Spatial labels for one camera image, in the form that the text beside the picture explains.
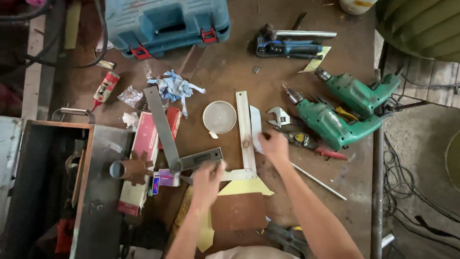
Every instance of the glue bottle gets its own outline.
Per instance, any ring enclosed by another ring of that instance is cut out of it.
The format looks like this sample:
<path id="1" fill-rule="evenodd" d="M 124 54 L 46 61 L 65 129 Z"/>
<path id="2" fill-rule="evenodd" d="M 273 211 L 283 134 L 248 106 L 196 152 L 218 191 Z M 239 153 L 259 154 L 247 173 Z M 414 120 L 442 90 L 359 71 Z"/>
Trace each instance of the glue bottle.
<path id="1" fill-rule="evenodd" d="M 107 98 L 109 97 L 110 93 L 112 92 L 119 80 L 120 76 L 115 74 L 114 72 L 107 73 L 107 75 L 104 77 L 104 80 L 102 80 L 102 83 L 99 86 L 98 90 L 93 96 L 94 107 L 92 108 L 91 112 L 93 112 L 94 109 L 96 109 L 96 107 L 98 107 L 107 100 Z"/>

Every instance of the metal handle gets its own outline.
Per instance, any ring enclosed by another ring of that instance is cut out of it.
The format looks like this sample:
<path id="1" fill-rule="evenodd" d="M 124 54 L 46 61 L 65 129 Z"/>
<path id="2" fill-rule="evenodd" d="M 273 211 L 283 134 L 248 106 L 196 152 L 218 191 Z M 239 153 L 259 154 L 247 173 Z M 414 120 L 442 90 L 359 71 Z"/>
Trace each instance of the metal handle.
<path id="1" fill-rule="evenodd" d="M 94 115 L 91 113 L 90 110 L 83 110 L 83 109 L 73 109 L 73 108 L 61 108 L 59 110 L 56 110 L 53 112 L 53 115 L 51 116 L 51 121 L 59 121 L 57 119 L 58 114 L 74 114 L 74 115 L 82 115 L 82 116 L 88 116 L 88 124 L 96 124 L 96 119 Z"/>

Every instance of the sandpaper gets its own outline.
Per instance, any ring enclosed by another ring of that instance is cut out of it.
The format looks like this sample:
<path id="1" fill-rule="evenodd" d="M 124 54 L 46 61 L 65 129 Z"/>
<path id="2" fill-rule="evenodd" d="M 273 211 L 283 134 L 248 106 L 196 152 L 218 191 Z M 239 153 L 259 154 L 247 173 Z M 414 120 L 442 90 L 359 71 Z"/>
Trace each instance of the sandpaper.
<path id="1" fill-rule="evenodd" d="M 213 230 L 263 229 L 265 215 L 262 193 L 220 195 L 211 206 Z"/>

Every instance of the person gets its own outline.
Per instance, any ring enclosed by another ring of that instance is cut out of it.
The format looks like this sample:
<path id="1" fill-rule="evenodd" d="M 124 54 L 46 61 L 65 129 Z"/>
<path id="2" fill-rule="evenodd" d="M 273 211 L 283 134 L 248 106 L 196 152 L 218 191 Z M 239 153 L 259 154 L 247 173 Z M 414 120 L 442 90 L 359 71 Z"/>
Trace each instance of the person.
<path id="1" fill-rule="evenodd" d="M 281 133 L 269 130 L 266 139 L 259 134 L 260 145 L 267 158 L 280 174 L 293 205 L 295 216 L 305 238 L 319 259 L 363 259 L 358 247 L 345 227 L 326 208 L 312 190 L 300 178 L 289 161 L 288 140 Z M 226 164 L 203 164 L 193 179 L 193 196 L 184 222 L 172 242 L 166 259 L 191 259 L 195 256 L 201 220 L 217 199 L 219 183 Z M 236 247 L 208 255 L 209 258 L 296 258 L 273 247 Z"/>

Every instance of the workbench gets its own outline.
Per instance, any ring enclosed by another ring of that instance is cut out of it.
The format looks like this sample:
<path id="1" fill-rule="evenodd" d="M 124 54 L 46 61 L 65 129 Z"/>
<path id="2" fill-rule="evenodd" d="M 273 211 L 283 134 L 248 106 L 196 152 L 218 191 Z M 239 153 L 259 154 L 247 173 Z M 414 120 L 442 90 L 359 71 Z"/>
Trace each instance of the workbench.
<path id="1" fill-rule="evenodd" d="M 182 118 L 178 129 L 176 145 L 180 156 L 190 155 L 215 147 L 221 147 L 225 161 L 230 169 L 243 168 L 242 151 L 238 126 L 228 133 L 212 139 L 202 122 L 205 107 L 216 100 L 231 103 L 236 109 L 235 92 L 247 91 L 250 105 L 261 111 L 262 129 L 272 127 L 267 120 L 273 119 L 266 112 L 280 106 L 287 112 L 295 113 L 295 107 L 283 93 L 281 85 L 292 87 L 302 94 L 322 93 L 330 99 L 323 82 L 313 73 L 297 73 L 308 64 L 306 60 L 272 58 L 261 59 L 248 49 L 249 42 L 261 26 L 271 23 L 276 29 L 290 29 L 301 12 L 307 12 L 300 29 L 337 32 L 337 37 L 323 42 L 331 46 L 331 50 L 322 62 L 321 67 L 331 74 L 350 73 L 363 83 L 371 83 L 374 77 L 374 12 L 351 16 L 344 13 L 338 1 L 304 1 L 287 2 L 268 0 L 263 2 L 228 1 L 231 19 L 230 38 L 226 42 L 208 46 L 191 82 L 206 89 L 205 94 L 194 91 L 186 99 L 189 117 Z M 92 48 L 101 35 L 98 16 L 92 3 L 84 2 L 79 26 L 77 47 L 69 55 L 73 62 L 83 64 L 91 59 Z M 179 49 L 167 53 L 163 61 L 172 68 L 178 68 L 183 53 L 187 49 Z M 135 109 L 117 99 L 117 96 L 128 86 L 137 90 L 144 89 L 146 77 L 143 69 L 145 62 L 154 64 L 154 73 L 167 68 L 161 62 L 152 60 L 137 62 L 126 59 L 116 49 L 110 49 L 104 58 L 116 63 L 113 70 L 121 76 L 121 80 L 111 94 L 109 100 L 98 107 L 94 115 L 96 124 L 124 128 L 121 120 L 124 112 L 131 113 Z M 253 72 L 255 66 L 260 67 L 258 73 Z M 56 79 L 51 111 L 65 107 L 91 109 L 92 96 L 101 83 L 108 69 L 95 66 L 83 70 L 60 71 Z M 180 102 L 173 103 L 181 108 Z M 84 123 L 85 118 L 66 116 L 67 122 Z M 372 135 L 353 143 L 341 153 L 351 159 L 326 160 L 311 150 L 290 146 L 290 159 L 293 163 L 330 186 L 348 200 L 343 201 L 325 188 L 301 174 L 303 180 L 311 187 L 321 201 L 338 217 L 350 233 L 364 257 L 370 254 L 371 237 L 371 182 L 372 182 Z M 297 219 L 289 202 L 285 186 L 273 165 L 259 153 L 255 154 L 257 174 L 266 186 L 275 192 L 266 198 L 267 216 L 281 226 L 297 225 Z M 160 193 L 149 198 L 143 210 L 144 218 L 158 217 L 169 228 L 181 205 L 187 184 L 178 188 L 161 187 Z M 214 245 L 206 254 L 235 246 L 266 245 L 255 231 L 216 231 Z"/>

